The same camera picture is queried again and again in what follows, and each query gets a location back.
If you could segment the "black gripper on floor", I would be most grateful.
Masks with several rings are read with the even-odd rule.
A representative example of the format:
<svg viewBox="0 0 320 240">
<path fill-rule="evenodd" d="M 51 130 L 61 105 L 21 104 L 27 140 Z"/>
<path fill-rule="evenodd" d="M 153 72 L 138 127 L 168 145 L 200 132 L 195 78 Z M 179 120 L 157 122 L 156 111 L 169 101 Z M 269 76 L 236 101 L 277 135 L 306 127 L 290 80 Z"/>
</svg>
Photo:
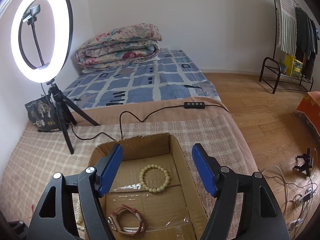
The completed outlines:
<svg viewBox="0 0 320 240">
<path fill-rule="evenodd" d="M 314 158 L 311 155 L 311 148 L 308 148 L 306 153 L 296 156 L 296 161 L 303 159 L 304 163 L 302 165 L 295 165 L 293 170 L 299 171 L 300 173 L 305 172 L 307 177 L 311 177 L 311 171 L 313 169 Z"/>
</svg>

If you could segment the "beige plaid blanket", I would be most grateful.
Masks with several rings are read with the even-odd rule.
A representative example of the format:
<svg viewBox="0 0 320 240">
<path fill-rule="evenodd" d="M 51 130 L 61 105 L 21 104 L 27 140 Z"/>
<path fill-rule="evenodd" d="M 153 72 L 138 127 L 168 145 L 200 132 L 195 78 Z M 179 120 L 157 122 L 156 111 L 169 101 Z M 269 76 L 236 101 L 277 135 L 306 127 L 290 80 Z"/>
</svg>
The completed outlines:
<svg viewBox="0 0 320 240">
<path fill-rule="evenodd" d="M 215 199 L 202 185 L 192 160 L 191 149 L 200 143 L 219 164 L 240 174 L 257 171 L 253 155 L 240 129 L 214 99 L 205 100 L 205 109 L 184 109 L 183 100 L 128 103 L 90 109 L 99 126 L 77 117 L 71 133 L 74 154 L 70 154 L 61 132 L 38 132 L 27 125 L 5 167 L 1 179 L 1 211 L 8 220 L 21 219 L 30 225 L 48 182 L 56 172 L 70 176 L 95 165 L 114 144 L 134 137 L 168 133 L 175 136 L 190 167 L 207 218 Z"/>
</svg>

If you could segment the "black snack bag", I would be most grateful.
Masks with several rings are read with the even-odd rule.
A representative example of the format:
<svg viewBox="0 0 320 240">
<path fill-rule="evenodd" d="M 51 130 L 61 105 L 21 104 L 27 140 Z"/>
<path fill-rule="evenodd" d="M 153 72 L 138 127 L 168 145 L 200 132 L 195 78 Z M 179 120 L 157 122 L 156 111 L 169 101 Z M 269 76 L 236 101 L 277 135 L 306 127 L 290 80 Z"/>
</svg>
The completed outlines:
<svg viewBox="0 0 320 240">
<path fill-rule="evenodd" d="M 61 130 L 55 107 L 50 97 L 43 96 L 25 104 L 29 121 L 38 132 L 55 132 Z"/>
</svg>

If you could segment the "blue checked bed sheet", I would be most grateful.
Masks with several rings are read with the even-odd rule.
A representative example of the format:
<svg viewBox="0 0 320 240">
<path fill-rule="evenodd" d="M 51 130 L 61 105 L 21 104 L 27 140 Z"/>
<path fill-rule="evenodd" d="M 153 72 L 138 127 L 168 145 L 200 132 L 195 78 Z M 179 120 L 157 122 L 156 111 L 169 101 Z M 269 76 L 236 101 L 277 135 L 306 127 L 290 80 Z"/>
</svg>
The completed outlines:
<svg viewBox="0 0 320 240">
<path fill-rule="evenodd" d="M 155 61 L 82 74 L 64 94 L 81 109 L 189 97 L 220 100 L 215 86 L 182 50 L 162 51 Z"/>
</svg>

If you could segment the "yellow box on rack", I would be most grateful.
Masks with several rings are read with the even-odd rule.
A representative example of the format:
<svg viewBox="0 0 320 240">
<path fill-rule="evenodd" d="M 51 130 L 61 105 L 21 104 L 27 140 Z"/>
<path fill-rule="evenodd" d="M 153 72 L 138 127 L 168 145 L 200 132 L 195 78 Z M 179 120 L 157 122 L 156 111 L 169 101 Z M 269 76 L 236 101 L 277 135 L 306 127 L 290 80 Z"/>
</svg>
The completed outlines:
<svg viewBox="0 0 320 240">
<path fill-rule="evenodd" d="M 287 70 L 285 72 L 286 75 L 292 76 L 292 77 L 300 77 L 303 63 L 297 60 L 294 56 L 291 56 L 289 54 L 286 54 L 285 56 L 285 66 L 287 67 Z"/>
</svg>

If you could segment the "black phone holder clamp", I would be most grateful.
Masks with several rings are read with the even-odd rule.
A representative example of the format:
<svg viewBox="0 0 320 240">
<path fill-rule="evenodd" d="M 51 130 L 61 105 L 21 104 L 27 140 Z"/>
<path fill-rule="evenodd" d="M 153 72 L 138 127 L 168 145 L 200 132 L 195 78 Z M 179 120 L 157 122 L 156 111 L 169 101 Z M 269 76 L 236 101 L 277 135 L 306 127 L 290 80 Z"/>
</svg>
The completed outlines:
<svg viewBox="0 0 320 240">
<path fill-rule="evenodd" d="M 22 16 L 22 22 L 27 23 L 27 25 L 32 25 L 37 21 L 37 15 L 41 11 L 41 6 L 38 4 L 34 7 L 29 8 Z"/>
</svg>

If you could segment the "brown cardboard box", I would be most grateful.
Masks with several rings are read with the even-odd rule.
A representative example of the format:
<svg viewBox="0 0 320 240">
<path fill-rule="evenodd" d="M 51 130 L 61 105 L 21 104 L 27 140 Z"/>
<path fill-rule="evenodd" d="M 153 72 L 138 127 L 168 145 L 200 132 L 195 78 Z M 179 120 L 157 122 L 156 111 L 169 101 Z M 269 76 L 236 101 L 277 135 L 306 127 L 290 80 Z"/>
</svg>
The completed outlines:
<svg viewBox="0 0 320 240">
<path fill-rule="evenodd" d="M 208 218 L 177 138 L 171 134 L 119 142 L 123 159 L 110 191 L 100 199 L 106 218 L 122 204 L 137 209 L 145 231 L 116 239 L 200 239 Z"/>
</svg>

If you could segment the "dark hanging clothes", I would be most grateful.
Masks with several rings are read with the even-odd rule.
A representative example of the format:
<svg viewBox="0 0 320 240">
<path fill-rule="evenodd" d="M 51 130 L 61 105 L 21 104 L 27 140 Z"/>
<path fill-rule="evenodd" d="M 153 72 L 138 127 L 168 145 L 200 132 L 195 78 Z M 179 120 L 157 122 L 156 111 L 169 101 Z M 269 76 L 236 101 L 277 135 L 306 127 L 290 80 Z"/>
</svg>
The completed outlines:
<svg viewBox="0 0 320 240">
<path fill-rule="evenodd" d="M 318 30 L 314 21 L 301 8 L 295 7 L 297 22 L 296 58 L 302 59 L 302 74 L 312 79 L 318 54 Z"/>
</svg>

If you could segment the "white power strip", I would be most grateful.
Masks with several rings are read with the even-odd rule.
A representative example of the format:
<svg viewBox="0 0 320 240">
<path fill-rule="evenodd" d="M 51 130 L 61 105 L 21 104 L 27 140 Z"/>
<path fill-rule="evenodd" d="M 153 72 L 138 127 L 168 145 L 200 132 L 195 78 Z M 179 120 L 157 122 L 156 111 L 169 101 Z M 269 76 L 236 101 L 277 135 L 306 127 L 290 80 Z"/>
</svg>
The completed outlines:
<svg viewBox="0 0 320 240">
<path fill-rule="evenodd" d="M 298 194 L 294 199 L 288 200 L 289 203 L 292 203 L 295 208 L 309 202 L 312 200 L 315 191 L 312 188 L 306 190 L 304 195 Z"/>
</svg>

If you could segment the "striped white towel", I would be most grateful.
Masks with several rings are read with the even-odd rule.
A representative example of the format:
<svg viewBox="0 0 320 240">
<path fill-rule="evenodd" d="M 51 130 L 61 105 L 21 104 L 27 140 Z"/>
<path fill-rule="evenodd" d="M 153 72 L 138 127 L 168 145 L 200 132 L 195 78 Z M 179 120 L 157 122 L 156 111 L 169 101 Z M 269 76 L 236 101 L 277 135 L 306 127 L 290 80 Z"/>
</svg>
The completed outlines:
<svg viewBox="0 0 320 240">
<path fill-rule="evenodd" d="M 275 0 L 278 19 L 277 47 L 294 56 L 296 53 L 297 21 L 293 0 Z"/>
</svg>

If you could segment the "black tripod stand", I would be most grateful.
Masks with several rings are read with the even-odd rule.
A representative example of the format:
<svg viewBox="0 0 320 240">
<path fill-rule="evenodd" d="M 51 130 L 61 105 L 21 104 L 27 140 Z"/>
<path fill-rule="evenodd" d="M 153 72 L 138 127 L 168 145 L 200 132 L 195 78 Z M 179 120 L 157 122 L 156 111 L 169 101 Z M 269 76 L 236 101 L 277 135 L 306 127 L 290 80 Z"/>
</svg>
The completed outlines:
<svg viewBox="0 0 320 240">
<path fill-rule="evenodd" d="M 90 124 L 94 126 L 99 126 L 99 124 L 93 120 L 89 115 L 87 115 L 83 110 L 81 110 L 75 103 L 73 103 L 63 92 L 58 88 L 55 80 L 52 79 L 46 83 L 49 86 L 48 95 L 53 97 L 54 100 L 54 109 L 56 111 L 56 116 L 59 120 L 61 131 L 65 138 L 67 147 L 70 151 L 70 154 L 74 154 L 74 148 L 72 146 L 70 137 L 68 135 L 68 127 L 71 125 L 77 125 L 77 121 L 72 115 L 69 107 L 78 113 L 81 117 L 87 120 Z"/>
</svg>

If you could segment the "folded floral quilt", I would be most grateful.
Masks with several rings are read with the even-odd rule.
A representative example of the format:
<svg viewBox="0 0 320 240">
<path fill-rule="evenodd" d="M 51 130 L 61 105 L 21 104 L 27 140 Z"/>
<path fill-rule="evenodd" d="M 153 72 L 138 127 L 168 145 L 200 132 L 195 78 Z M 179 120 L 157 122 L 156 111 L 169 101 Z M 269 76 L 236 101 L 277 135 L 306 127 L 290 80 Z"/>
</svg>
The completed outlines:
<svg viewBox="0 0 320 240">
<path fill-rule="evenodd" d="M 82 69 L 106 69 L 141 63 L 158 56 L 162 41 L 156 25 L 134 24 L 113 29 L 90 38 L 75 52 L 75 62 Z"/>
</svg>

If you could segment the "black inline remote control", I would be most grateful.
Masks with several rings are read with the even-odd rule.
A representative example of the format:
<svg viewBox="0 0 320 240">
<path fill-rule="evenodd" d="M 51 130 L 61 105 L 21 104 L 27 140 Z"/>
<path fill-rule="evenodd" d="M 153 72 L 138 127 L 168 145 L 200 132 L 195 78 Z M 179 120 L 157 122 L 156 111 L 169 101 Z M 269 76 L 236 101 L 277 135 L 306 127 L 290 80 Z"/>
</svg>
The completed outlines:
<svg viewBox="0 0 320 240">
<path fill-rule="evenodd" d="M 205 109 L 205 107 L 204 102 L 184 102 L 185 109 Z"/>
</svg>

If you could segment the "black clothes rack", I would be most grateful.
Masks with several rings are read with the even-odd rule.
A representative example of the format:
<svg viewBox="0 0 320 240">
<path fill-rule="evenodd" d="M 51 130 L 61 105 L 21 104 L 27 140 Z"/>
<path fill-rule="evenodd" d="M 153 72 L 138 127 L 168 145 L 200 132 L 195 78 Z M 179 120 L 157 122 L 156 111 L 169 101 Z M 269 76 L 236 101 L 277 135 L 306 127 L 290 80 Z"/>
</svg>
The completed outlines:
<svg viewBox="0 0 320 240">
<path fill-rule="evenodd" d="M 275 94 L 279 90 L 287 90 L 294 92 L 310 92 L 312 91 L 314 78 L 308 80 L 301 72 L 300 77 L 292 77 L 286 74 L 282 74 L 280 71 L 279 61 L 285 63 L 286 53 L 281 51 L 277 47 L 277 38 L 278 38 L 278 19 L 277 19 L 277 7 L 276 2 L 273 0 L 274 9 L 275 9 L 275 38 L 273 46 L 272 56 L 267 56 L 263 59 L 259 82 L 263 82 L 268 87 L 272 89 L 271 93 Z M 319 33 L 318 33 L 318 54 L 319 55 Z"/>
</svg>

